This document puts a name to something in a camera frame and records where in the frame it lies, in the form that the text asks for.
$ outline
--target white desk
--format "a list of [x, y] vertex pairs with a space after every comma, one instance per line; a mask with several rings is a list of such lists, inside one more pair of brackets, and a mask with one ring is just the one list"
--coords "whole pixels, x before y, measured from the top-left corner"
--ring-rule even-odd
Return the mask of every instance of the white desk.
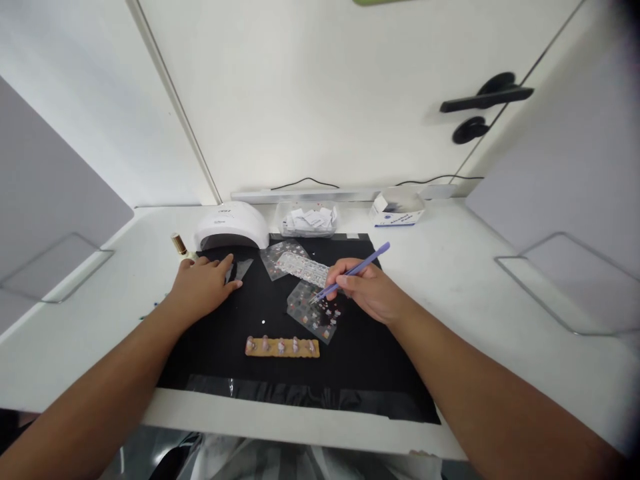
[[[493, 262], [508, 246], [461, 200], [432, 201], [414, 227], [375, 229], [369, 204], [344, 204], [338, 232], [391, 249], [384, 270], [468, 342], [626, 451], [640, 361], [620, 341], [563, 330]], [[271, 221], [274, 206], [259, 208]], [[113, 348], [171, 288], [169, 240], [191, 234], [208, 207], [138, 209], [104, 247], [116, 254], [61, 305], [39, 305], [0, 338], [0, 407], [43, 411]], [[251, 268], [263, 268], [254, 263]], [[144, 423], [369, 451], [464, 459], [450, 429], [378, 415], [288, 407], [157, 389]]]

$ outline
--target uv nail lamp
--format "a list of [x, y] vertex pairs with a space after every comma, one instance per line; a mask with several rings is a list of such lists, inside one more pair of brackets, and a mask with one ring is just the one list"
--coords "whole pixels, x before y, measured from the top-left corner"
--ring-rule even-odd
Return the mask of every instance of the uv nail lamp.
[[265, 249], [269, 246], [269, 227], [250, 204], [230, 201], [200, 220], [193, 240], [200, 251], [232, 245]]

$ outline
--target gold bottle cap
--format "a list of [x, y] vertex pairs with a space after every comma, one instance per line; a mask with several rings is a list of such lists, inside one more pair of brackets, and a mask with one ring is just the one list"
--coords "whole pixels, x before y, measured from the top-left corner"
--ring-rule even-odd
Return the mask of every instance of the gold bottle cap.
[[182, 238], [180, 238], [179, 234], [177, 233], [172, 234], [171, 241], [173, 242], [175, 249], [178, 250], [178, 253], [180, 255], [186, 254], [187, 248], [185, 247], [185, 244], [182, 242]]

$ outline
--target tweezers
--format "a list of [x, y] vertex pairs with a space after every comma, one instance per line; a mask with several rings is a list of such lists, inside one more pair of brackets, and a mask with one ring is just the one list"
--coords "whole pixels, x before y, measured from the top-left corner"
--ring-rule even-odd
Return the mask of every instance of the tweezers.
[[[372, 261], [376, 260], [376, 258], [378, 258], [384, 252], [389, 250], [390, 246], [391, 246], [391, 244], [389, 242], [386, 242], [382, 247], [378, 248], [378, 250], [376, 250], [375, 252], [370, 254], [370, 256], [368, 256], [367, 258], [362, 260], [362, 262], [358, 263], [358, 265], [356, 265], [354, 268], [352, 268], [351, 270], [346, 272], [344, 275], [357, 275], [358, 273], [362, 272], [362, 270], [364, 270]], [[309, 303], [316, 303], [316, 302], [322, 300], [323, 298], [325, 298], [331, 292], [334, 292], [334, 291], [338, 290], [338, 288], [340, 288], [340, 286], [338, 286], [337, 283], [334, 283], [333, 285], [330, 285], [330, 286], [320, 290], [318, 293], [316, 293], [313, 296], [313, 298], [310, 300]]]

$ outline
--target door lock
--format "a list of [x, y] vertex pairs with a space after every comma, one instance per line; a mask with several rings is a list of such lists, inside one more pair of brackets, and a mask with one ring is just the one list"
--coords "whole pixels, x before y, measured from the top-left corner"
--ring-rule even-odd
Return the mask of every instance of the door lock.
[[490, 126], [485, 124], [484, 117], [473, 117], [466, 120], [453, 132], [453, 142], [458, 145], [468, 143], [474, 138], [482, 137], [489, 131]]

